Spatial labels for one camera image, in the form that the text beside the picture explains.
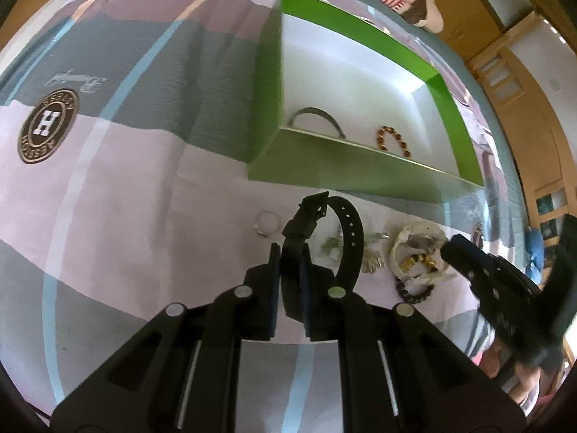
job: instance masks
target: green box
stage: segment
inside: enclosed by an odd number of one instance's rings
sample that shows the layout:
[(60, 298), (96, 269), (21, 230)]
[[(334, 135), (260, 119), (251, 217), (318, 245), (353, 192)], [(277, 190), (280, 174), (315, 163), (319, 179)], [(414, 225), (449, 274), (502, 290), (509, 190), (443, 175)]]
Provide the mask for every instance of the green box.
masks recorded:
[[(376, 148), (284, 125), (282, 18), (325, 27), (395, 62), (426, 83), (459, 175)], [(446, 202), (483, 188), (477, 156), (441, 74), (378, 28), (320, 0), (279, 0), (263, 28), (250, 133), (251, 180)]]

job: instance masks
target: light blue stripe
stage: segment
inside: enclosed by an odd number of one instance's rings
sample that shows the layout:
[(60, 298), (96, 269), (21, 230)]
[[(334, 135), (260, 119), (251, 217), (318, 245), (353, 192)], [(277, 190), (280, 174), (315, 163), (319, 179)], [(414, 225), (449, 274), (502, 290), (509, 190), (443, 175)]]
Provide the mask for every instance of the light blue stripe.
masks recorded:
[[(129, 72), (126, 78), (120, 83), (116, 92), (111, 97), (110, 101), (105, 105), (100, 113), (102, 119), (112, 121), (122, 103), (126, 100), (127, 96), (130, 94), (132, 88), (136, 85), (142, 74), (149, 68), (150, 64), (154, 61), (155, 57), (160, 53), (162, 48), (166, 45), (168, 40), (174, 35), (178, 27), (183, 23), (183, 21), (174, 21), (168, 29), (157, 39), (157, 41), (152, 44), (152, 46), (148, 49), (148, 51), (142, 56), (142, 58), (136, 63), (134, 68)], [(18, 85), (14, 89), (13, 94), (16, 93), (18, 88), (24, 82), (24, 79), (28, 74), (32, 71), (32, 69), (38, 64), (38, 61), (54, 46), (54, 44), (70, 29), (72, 24), (68, 27), (66, 31), (64, 28), (54, 37), (53, 41), (50, 45), (40, 54), (38, 59), (34, 62), (34, 64), (27, 70), (24, 74)], [(80, 156), (82, 158), (86, 157), (86, 160), (83, 161), (82, 169), (83, 171), (76, 171), (78, 169), (78, 165), (75, 165), (75, 170), (73, 171), (73, 178), (77, 179), (68, 184), (68, 189), (71, 190), (71, 199), (72, 203), (67, 205), (69, 206), (69, 210), (65, 213), (65, 229), (63, 230), (63, 234), (58, 237), (59, 240), (66, 241), (68, 236), (68, 227), (69, 221), (71, 220), (71, 214), (76, 206), (76, 201), (78, 196), (80, 195), (80, 189), (82, 189), (82, 185), (84, 184), (84, 178), (92, 162), (94, 155), (96, 154), (96, 150), (99, 148), (104, 135), (106, 134), (107, 125), (102, 126), (99, 123), (94, 126), (93, 131), (89, 135), (89, 140), (94, 139), (91, 142), (91, 145), (83, 146), (83, 151), (81, 152)], [(66, 191), (66, 196), (69, 195), (70, 190)], [(64, 242), (51, 242), (51, 247), (54, 248), (62, 248)], [(57, 344), (56, 344), (56, 296), (58, 291), (58, 280), (52, 277), (49, 274), (44, 274), (44, 283), (42, 288), (42, 333), (44, 337), (44, 356), (46, 358), (46, 368), (48, 369), (48, 377), (50, 378), (50, 384), (52, 385), (52, 391), (54, 392), (54, 397), (57, 403), (62, 402), (64, 399), (64, 389), (62, 388), (62, 380), (60, 379), (60, 373), (58, 371), (58, 353), (57, 353)]]
[(302, 412), (305, 410), (310, 380), (313, 377), (314, 347), (313, 344), (298, 347), (294, 377), (288, 394), (281, 433), (297, 433), (301, 427)]
[(30, 75), (30, 73), (32, 72), (32, 70), (34, 68), (36, 68), (36, 66), (40, 63), (40, 61), (45, 57), (45, 55), (50, 52), (50, 49), (52, 49), (56, 43), (62, 39), (62, 36), (64, 36), (64, 34), (66, 34), (71, 28), (72, 26), (74, 26), (75, 21), (70, 18), (66, 24), (64, 24), (64, 26), (60, 29), (60, 31), (58, 31), (58, 34), (56, 34), (53, 39), (50, 41), (50, 44), (48, 44), (44, 50), (42, 50), (42, 52), (40, 53), (40, 55), (38, 57), (36, 57), (36, 60), (34, 60), (34, 62), (32, 62), (32, 64), (28, 67), (28, 69), (26, 70), (26, 72), (20, 77), (20, 79), (18, 80), (18, 82), (16, 83), (16, 86), (14, 87), (14, 89), (12, 90), (12, 92), (10, 93), (10, 95), (8, 96), (8, 99), (6, 99), (6, 102), (4, 105), (8, 105), (12, 102), (12, 100), (14, 99), (14, 96), (16, 95), (16, 93), (18, 92), (18, 89), (21, 88), (21, 86), (24, 84), (24, 82), (26, 81), (26, 78), (28, 78), (28, 76)]
[(58, 372), (58, 354), (56, 352), (56, 294), (58, 280), (52, 275), (44, 274), (42, 285), (42, 336), (44, 339), (44, 357), (48, 379), (56, 404), (64, 400), (64, 389)]

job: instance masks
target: round logo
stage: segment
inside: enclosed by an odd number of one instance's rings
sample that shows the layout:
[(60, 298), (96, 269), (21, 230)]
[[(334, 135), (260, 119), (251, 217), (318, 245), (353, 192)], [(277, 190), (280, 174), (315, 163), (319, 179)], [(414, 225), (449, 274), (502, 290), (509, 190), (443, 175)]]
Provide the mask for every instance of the round logo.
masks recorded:
[(33, 164), (52, 156), (66, 138), (78, 108), (78, 96), (71, 89), (59, 89), (42, 99), (20, 130), (20, 159)]

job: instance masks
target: metal rivet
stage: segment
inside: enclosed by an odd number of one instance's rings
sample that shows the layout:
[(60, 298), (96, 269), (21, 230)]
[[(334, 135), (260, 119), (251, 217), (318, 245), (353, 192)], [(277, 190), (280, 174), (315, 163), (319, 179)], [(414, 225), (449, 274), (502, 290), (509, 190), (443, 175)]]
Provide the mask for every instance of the metal rivet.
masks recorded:
[(248, 298), (252, 294), (252, 288), (246, 285), (237, 286), (234, 289), (234, 295), (237, 298)]
[(179, 302), (173, 302), (166, 306), (166, 314), (169, 315), (171, 318), (175, 318), (176, 316), (180, 316), (185, 310), (185, 307), (180, 304)]
[(399, 316), (409, 318), (410, 316), (415, 314), (415, 308), (413, 308), (410, 304), (402, 302), (396, 307), (396, 312)]
[(331, 298), (341, 299), (347, 294), (347, 291), (340, 286), (331, 286), (328, 289), (328, 295)]

